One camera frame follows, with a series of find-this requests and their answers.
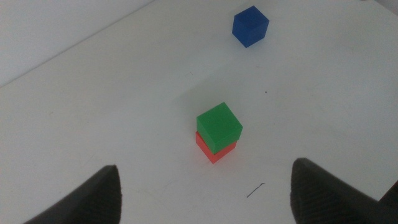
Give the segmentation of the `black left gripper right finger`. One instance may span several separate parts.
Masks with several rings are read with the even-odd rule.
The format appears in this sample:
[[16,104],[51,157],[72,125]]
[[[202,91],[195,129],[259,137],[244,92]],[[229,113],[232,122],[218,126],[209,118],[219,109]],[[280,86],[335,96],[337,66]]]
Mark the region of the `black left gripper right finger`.
[[298,158],[292,166],[290,189],[297,223],[397,224],[397,184],[377,201],[311,160]]

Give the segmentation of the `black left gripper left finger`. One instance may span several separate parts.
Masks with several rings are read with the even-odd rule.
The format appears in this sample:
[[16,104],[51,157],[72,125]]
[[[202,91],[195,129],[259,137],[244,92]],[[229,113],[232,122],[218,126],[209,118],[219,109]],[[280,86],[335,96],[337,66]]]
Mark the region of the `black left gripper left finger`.
[[116,165],[104,166],[28,224],[119,224],[122,193]]

